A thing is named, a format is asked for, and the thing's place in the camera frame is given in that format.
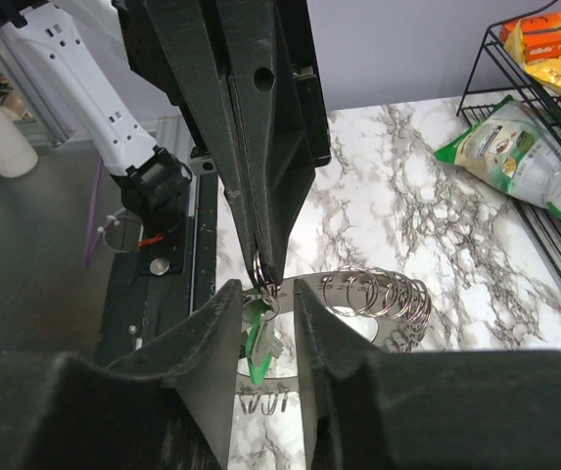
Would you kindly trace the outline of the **green key tag with key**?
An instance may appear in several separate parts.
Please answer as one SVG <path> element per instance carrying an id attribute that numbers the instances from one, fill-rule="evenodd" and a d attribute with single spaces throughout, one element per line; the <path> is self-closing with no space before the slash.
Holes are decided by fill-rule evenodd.
<path id="1" fill-rule="evenodd" d="M 250 380 L 260 386 L 269 370 L 271 359 L 278 357 L 283 345 L 275 337 L 275 320 L 280 313 L 277 300 L 267 304 L 260 295 L 248 295 L 242 312 L 242 331 L 246 333 L 245 359 Z"/>

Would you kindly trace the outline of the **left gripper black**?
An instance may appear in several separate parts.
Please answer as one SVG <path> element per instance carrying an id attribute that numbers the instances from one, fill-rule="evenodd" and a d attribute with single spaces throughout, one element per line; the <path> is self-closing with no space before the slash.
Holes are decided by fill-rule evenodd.
<path id="1" fill-rule="evenodd" d="M 132 70 L 185 116 L 224 184 L 244 263 L 280 284 L 330 135 L 305 1 L 116 1 Z"/>

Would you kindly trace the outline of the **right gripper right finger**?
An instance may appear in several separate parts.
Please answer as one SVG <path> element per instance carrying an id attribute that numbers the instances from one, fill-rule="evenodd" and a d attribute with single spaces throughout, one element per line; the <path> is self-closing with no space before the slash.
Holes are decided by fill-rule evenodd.
<path id="1" fill-rule="evenodd" d="M 294 286 L 310 469 L 561 469 L 561 351 L 384 352 Z"/>

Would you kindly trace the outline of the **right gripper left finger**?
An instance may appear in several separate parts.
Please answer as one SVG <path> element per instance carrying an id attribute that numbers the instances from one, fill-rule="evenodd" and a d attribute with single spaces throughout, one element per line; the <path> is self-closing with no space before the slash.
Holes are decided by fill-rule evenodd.
<path id="1" fill-rule="evenodd" d="M 223 469 L 242 286 L 106 367 L 68 352 L 0 353 L 0 469 Z"/>

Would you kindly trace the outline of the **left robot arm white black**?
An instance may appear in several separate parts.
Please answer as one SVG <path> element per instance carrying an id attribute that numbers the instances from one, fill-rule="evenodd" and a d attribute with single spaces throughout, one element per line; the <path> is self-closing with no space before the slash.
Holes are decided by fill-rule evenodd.
<path id="1" fill-rule="evenodd" d="M 151 230 L 183 214 L 180 165 L 139 125 L 76 29 L 102 35 L 183 115 L 218 172 L 245 266 L 280 285 L 330 137 L 304 1 L 0 1 L 0 35 L 93 138 L 124 206 Z"/>

